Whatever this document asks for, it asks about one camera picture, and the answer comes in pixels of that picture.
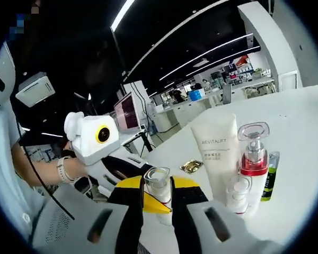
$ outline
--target red and white bottle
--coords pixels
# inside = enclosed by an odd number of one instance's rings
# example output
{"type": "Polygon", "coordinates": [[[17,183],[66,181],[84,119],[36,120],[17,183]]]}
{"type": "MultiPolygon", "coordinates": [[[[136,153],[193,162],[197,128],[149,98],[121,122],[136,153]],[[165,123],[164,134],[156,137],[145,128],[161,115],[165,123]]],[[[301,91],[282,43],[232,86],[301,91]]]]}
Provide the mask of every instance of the red and white bottle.
{"type": "Polygon", "coordinates": [[[241,159],[240,168],[240,175],[251,181],[250,192],[247,196],[249,207],[246,215],[248,217],[257,212],[264,191],[269,156],[261,140],[269,134],[270,128],[266,122],[246,124],[238,130],[238,139],[248,142],[241,159]]]}

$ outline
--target person's arm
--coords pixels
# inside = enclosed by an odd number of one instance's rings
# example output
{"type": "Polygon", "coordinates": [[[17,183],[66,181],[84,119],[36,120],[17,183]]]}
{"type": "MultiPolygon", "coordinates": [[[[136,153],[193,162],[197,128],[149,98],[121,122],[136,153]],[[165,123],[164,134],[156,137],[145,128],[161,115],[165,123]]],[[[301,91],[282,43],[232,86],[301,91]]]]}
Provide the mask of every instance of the person's arm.
{"type": "MultiPolygon", "coordinates": [[[[15,171],[24,179],[30,186],[41,186],[41,182],[33,171],[27,156],[24,154],[19,143],[12,147],[12,158],[15,171]]],[[[57,161],[50,163],[33,162],[36,171],[46,185],[54,185],[61,183],[61,179],[57,170],[57,161]]],[[[77,177],[87,176],[85,165],[77,158],[69,158],[64,160],[64,166],[68,176],[72,179],[77,177]]]]}

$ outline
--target small gold tin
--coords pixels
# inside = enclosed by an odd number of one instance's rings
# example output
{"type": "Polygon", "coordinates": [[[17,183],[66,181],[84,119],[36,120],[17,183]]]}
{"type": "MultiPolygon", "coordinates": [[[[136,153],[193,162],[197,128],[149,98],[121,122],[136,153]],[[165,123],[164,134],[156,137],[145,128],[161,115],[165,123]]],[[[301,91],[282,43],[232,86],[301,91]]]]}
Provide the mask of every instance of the small gold tin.
{"type": "Polygon", "coordinates": [[[180,166],[180,169],[186,172],[187,174],[191,174],[196,172],[204,163],[198,160],[190,160],[186,162],[184,165],[180,166]]]}

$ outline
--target small white bottle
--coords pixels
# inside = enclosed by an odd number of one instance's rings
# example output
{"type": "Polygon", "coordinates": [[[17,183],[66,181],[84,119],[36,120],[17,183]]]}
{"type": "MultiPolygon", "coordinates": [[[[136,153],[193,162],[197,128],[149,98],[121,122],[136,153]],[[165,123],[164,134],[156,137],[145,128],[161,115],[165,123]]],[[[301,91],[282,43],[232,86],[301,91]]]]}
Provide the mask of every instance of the small white bottle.
{"type": "Polygon", "coordinates": [[[226,189],[226,207],[238,216],[243,216],[249,207],[247,194],[250,191],[250,181],[238,175],[233,176],[226,189]]]}

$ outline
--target ceiling light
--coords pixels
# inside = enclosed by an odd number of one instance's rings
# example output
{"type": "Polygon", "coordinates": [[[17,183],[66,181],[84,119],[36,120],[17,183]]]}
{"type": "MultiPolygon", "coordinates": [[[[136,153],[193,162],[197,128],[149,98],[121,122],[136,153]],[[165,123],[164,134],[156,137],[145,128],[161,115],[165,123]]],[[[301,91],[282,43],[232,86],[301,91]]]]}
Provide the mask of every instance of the ceiling light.
{"type": "Polygon", "coordinates": [[[207,64],[208,62],[209,62],[209,60],[207,60],[206,58],[202,58],[202,60],[199,63],[197,63],[196,65],[193,65],[193,67],[200,67],[202,65],[207,64]]]}
{"type": "Polygon", "coordinates": [[[55,134],[49,134],[49,133],[45,133],[45,132],[43,132],[42,135],[47,135],[47,136],[52,136],[52,137],[58,137],[58,138],[63,138],[63,137],[64,137],[64,136],[55,135],[55,134]]]}
{"type": "Polygon", "coordinates": [[[185,19],[184,21],[182,21],[181,23],[179,23],[177,26],[175,26],[172,30],[170,30],[166,35],[164,35],[164,37],[162,37],[160,40],[158,40],[155,43],[154,47],[151,47],[140,59],[139,61],[132,67],[132,69],[128,72],[127,76],[123,79],[123,81],[125,82],[133,73],[133,71],[135,71],[135,69],[141,64],[142,61],[144,61],[144,59],[151,53],[153,52],[153,50],[155,48],[157,48],[161,43],[163,43],[169,36],[171,36],[174,32],[176,32],[178,29],[180,29],[182,26],[186,25],[188,22],[190,22],[191,20],[193,20],[195,17],[198,17],[199,15],[201,15],[202,13],[220,5],[220,4],[224,4],[225,2],[228,2],[229,0],[219,0],[216,1],[215,3],[212,3],[208,6],[206,6],[205,8],[199,10],[198,12],[194,13],[193,15],[189,16],[187,19],[185,19]]]}
{"type": "Polygon", "coordinates": [[[219,46],[216,46],[215,48],[210,49],[209,51],[206,51],[205,53],[203,53],[203,54],[201,54],[201,55],[199,55],[199,56],[193,58],[192,60],[190,60],[190,61],[184,63],[182,66],[179,66],[177,69],[174,69],[174,70],[171,71],[170,73],[166,74],[164,77],[162,77],[161,79],[159,79],[159,81],[163,80],[163,79],[166,78],[168,75],[174,73],[175,71],[179,70],[180,68],[184,67],[185,65],[188,65],[189,63],[193,62],[194,60],[197,60],[198,58],[200,58],[200,57],[202,57],[202,56],[204,56],[204,55],[206,55],[206,54],[208,54],[208,53],[210,53],[210,52],[212,52],[212,51],[214,51],[214,50],[216,50],[216,49],[219,49],[219,48],[221,48],[221,47],[223,47],[223,46],[225,46],[225,45],[228,45],[228,44],[230,44],[230,43],[232,43],[232,42],[241,40],[242,38],[246,38],[247,36],[250,36],[250,35],[252,35],[252,34],[253,34],[253,33],[249,33],[249,34],[243,35],[243,36],[241,36],[241,37],[238,37],[238,38],[236,38],[236,39],[233,39],[232,41],[228,41],[228,42],[225,42],[225,43],[223,43],[223,44],[221,44],[221,45],[219,45],[219,46]]]}
{"type": "Polygon", "coordinates": [[[151,97],[152,95],[155,95],[157,92],[155,92],[155,93],[153,93],[153,94],[151,94],[151,95],[149,95],[149,97],[151,97]]]}
{"type": "MultiPolygon", "coordinates": [[[[251,48],[251,49],[257,49],[257,48],[260,48],[260,46],[253,47],[253,48],[251,48]]],[[[191,72],[191,73],[188,73],[188,74],[186,75],[186,77],[189,76],[189,75],[191,75],[191,74],[193,74],[193,73],[195,73],[195,72],[197,72],[197,71],[200,71],[200,70],[202,70],[202,69],[204,69],[204,68],[206,68],[206,67],[209,67],[210,65],[216,64],[217,62],[223,61],[223,60],[225,60],[225,59],[227,59],[227,58],[230,58],[230,57],[233,57],[233,56],[235,56],[235,55],[237,55],[237,54],[247,52],[247,51],[249,51],[249,50],[251,50],[251,49],[245,49],[245,50],[240,51],[240,52],[238,52],[238,53],[236,53],[236,54],[233,54],[233,55],[230,55],[230,56],[228,56],[228,57],[224,57],[224,58],[222,58],[222,59],[220,59],[220,60],[217,60],[217,61],[215,61],[215,62],[212,62],[212,63],[210,63],[209,65],[206,65],[206,66],[204,66],[204,67],[201,67],[201,68],[198,69],[198,70],[195,70],[195,71],[193,71],[193,72],[191,72]]]]}
{"type": "Polygon", "coordinates": [[[174,82],[172,82],[172,83],[170,83],[170,84],[168,84],[167,86],[165,86],[164,88],[167,88],[167,87],[169,87],[170,85],[172,85],[172,84],[174,84],[174,82]]]}
{"type": "Polygon", "coordinates": [[[80,94],[74,93],[75,96],[79,97],[80,99],[85,99],[84,96],[81,96],[80,94]]]}
{"type": "Polygon", "coordinates": [[[122,20],[122,18],[124,17],[128,9],[131,7],[133,2],[134,0],[126,0],[126,2],[124,3],[123,7],[121,8],[120,12],[118,13],[118,15],[116,16],[115,20],[113,21],[111,25],[113,32],[116,31],[120,21],[122,20]]]}

